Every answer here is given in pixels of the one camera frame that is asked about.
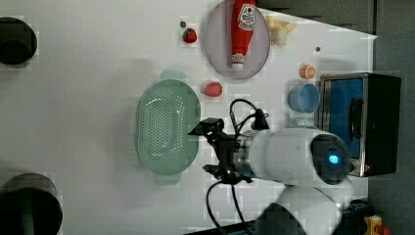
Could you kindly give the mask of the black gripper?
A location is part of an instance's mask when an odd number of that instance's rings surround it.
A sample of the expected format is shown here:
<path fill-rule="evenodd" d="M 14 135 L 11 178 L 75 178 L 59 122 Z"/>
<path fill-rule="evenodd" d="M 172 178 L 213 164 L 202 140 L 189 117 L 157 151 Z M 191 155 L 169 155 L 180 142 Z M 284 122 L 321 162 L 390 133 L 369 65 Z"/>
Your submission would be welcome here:
<path fill-rule="evenodd" d="M 238 184 L 241 181 L 252 183 L 252 179 L 243 175 L 234 163 L 234 155 L 238 147 L 234 135 L 224 132 L 208 132 L 204 134 L 207 142 L 213 148 L 218 164 L 205 164 L 203 170 L 224 184 Z"/>

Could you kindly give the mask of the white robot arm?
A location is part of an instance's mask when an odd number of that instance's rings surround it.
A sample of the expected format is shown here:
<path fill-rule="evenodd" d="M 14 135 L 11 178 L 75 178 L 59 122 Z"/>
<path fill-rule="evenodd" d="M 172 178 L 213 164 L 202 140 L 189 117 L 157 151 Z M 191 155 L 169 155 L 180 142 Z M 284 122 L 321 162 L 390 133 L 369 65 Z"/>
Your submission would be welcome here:
<path fill-rule="evenodd" d="M 258 235 L 333 235 L 353 194 L 353 171 L 344 140 L 330 132 L 286 128 L 246 132 L 239 137 L 212 133 L 207 141 L 219 164 L 204 170 L 224 184 L 255 179 L 284 190 L 255 220 Z"/>

